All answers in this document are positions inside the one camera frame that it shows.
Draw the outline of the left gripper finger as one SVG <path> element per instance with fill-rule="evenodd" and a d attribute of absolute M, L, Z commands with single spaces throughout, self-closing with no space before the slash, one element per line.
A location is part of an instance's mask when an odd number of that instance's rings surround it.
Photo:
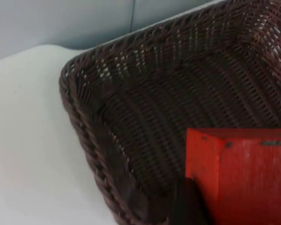
<path fill-rule="evenodd" d="M 183 178 L 176 185 L 170 223 L 172 225 L 214 224 L 198 185 L 190 178 Z"/>

